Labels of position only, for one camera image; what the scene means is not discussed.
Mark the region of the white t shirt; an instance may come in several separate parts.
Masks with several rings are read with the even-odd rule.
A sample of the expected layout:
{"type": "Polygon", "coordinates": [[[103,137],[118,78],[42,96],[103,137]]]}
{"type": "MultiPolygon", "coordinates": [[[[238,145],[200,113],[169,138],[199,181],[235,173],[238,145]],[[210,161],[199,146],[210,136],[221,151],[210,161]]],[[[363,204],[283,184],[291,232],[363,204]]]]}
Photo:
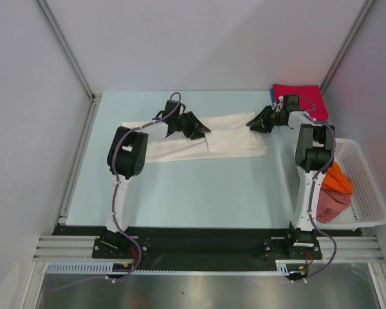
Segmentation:
{"type": "Polygon", "coordinates": [[[204,138],[189,140],[177,132],[162,141],[152,142],[147,147],[146,162],[266,156],[268,146],[262,135],[246,127],[254,117],[255,113],[240,113],[199,118],[211,130],[204,138]]]}

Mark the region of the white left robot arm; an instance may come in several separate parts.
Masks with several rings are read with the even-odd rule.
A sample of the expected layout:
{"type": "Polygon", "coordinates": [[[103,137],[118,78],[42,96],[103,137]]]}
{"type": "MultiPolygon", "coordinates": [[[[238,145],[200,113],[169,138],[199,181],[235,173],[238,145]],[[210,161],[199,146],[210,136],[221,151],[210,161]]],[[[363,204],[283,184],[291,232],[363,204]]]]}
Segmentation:
{"type": "Polygon", "coordinates": [[[125,215],[125,195],[133,176],[138,176],[145,165],[147,147],[170,135],[181,132],[189,140],[204,138],[211,130],[204,125],[186,105],[168,99],[165,108],[150,122],[129,128],[116,129],[107,155],[107,165],[113,175],[113,197],[106,229],[110,232],[125,231],[129,223],[125,215]]]}

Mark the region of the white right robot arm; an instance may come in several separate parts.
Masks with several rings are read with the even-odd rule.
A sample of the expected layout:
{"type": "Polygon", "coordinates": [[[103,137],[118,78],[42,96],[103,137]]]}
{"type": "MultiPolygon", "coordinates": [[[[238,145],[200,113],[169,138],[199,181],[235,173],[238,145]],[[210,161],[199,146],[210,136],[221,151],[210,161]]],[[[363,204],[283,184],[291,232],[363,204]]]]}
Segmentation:
{"type": "Polygon", "coordinates": [[[320,187],[335,157],[335,130],[301,109],[266,106],[247,127],[272,133],[273,160],[268,188],[273,201],[283,201],[291,226],[301,232],[317,227],[320,187]]]}

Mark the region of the orange t shirt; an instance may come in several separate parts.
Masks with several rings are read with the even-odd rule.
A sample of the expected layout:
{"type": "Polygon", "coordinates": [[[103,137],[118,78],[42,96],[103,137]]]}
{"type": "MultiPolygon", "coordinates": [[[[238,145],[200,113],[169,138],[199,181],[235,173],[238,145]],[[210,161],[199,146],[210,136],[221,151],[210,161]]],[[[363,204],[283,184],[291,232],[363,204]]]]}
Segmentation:
{"type": "Polygon", "coordinates": [[[333,162],[332,166],[327,169],[322,182],[322,189],[350,195],[354,191],[351,179],[342,172],[341,167],[336,162],[333,162]]]}

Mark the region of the pink t shirt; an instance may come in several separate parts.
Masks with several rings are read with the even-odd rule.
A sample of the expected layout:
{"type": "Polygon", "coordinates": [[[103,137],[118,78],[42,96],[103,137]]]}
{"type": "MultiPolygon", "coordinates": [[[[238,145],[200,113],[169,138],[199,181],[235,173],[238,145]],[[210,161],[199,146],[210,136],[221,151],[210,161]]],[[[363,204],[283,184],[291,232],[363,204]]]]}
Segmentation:
{"type": "Polygon", "coordinates": [[[317,220],[329,223],[351,205],[352,194],[322,189],[318,198],[317,220]]]}

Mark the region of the white plastic basket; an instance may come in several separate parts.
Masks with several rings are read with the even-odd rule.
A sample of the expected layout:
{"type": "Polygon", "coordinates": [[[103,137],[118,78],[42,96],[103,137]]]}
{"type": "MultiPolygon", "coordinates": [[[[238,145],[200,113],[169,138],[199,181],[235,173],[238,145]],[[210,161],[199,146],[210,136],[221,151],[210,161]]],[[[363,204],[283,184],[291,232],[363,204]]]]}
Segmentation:
{"type": "Polygon", "coordinates": [[[356,230],[386,224],[386,205],[360,146],[351,139],[337,138],[335,162],[353,185],[351,205],[329,223],[326,230],[356,230]]]}

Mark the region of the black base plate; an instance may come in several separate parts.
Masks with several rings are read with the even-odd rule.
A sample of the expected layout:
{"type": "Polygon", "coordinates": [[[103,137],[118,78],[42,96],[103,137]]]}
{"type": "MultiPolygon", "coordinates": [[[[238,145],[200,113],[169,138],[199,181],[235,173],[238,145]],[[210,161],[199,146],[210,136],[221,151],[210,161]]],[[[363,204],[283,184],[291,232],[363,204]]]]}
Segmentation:
{"type": "Polygon", "coordinates": [[[129,227],[125,234],[105,227],[57,225],[53,236],[98,236],[117,250],[102,251],[103,260],[135,259],[139,265],[157,269],[203,265],[205,268],[231,270],[239,265],[255,268],[268,261],[292,263],[320,261],[318,232],[311,248],[293,246],[287,229],[188,229],[129,227]]]}

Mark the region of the aluminium frame post right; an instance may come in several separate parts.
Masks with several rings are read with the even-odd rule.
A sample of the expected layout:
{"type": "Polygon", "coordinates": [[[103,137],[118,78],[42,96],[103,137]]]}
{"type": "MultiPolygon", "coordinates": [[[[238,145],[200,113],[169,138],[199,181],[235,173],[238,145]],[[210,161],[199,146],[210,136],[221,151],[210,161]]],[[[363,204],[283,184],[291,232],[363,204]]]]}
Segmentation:
{"type": "Polygon", "coordinates": [[[339,67],[342,65],[344,59],[346,58],[349,50],[352,48],[353,43],[361,32],[366,20],[372,13],[373,8],[375,7],[377,0],[365,0],[362,7],[360,8],[357,16],[354,18],[354,21],[341,45],[339,48],[334,61],[332,62],[330,68],[328,69],[321,85],[320,91],[323,95],[334,79],[339,67]]]}

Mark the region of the aluminium frame post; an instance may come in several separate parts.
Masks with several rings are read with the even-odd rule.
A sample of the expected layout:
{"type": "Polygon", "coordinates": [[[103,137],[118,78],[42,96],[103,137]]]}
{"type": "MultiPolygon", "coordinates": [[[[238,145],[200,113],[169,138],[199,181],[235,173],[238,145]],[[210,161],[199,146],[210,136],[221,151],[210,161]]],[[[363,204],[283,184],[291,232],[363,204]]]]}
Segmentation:
{"type": "Polygon", "coordinates": [[[330,68],[328,69],[321,85],[320,91],[323,95],[334,79],[339,67],[342,65],[344,59],[346,58],[349,50],[352,48],[353,43],[361,32],[366,20],[372,13],[373,8],[375,7],[377,0],[365,0],[362,7],[360,8],[357,16],[354,18],[354,21],[341,45],[339,48],[334,61],[332,62],[330,68]]]}
{"type": "Polygon", "coordinates": [[[62,31],[62,28],[60,27],[59,23],[57,22],[48,2],[45,0],[34,0],[33,2],[41,13],[42,18],[48,26],[53,38],[55,39],[55,42],[57,43],[57,46],[60,48],[82,91],[84,92],[86,97],[92,102],[95,97],[95,94],[91,90],[89,82],[87,81],[87,78],[85,77],[77,61],[77,58],[75,57],[73,50],[71,49],[67,38],[64,35],[64,32],[62,31]]]}

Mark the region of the aluminium frame post left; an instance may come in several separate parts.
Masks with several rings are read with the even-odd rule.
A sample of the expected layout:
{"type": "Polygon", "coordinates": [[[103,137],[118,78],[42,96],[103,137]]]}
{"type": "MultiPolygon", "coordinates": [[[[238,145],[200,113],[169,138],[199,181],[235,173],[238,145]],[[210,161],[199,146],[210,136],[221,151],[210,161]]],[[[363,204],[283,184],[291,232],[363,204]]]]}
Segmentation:
{"type": "Polygon", "coordinates": [[[48,2],[45,0],[34,0],[33,2],[41,13],[42,18],[48,26],[53,38],[55,39],[55,42],[57,43],[57,46],[60,48],[82,91],[84,92],[86,97],[92,102],[95,97],[95,94],[91,90],[89,82],[87,81],[87,78],[85,77],[77,61],[77,58],[75,57],[73,50],[71,49],[67,38],[64,35],[64,32],[62,31],[62,28],[60,27],[59,23],[57,22],[48,2]]]}

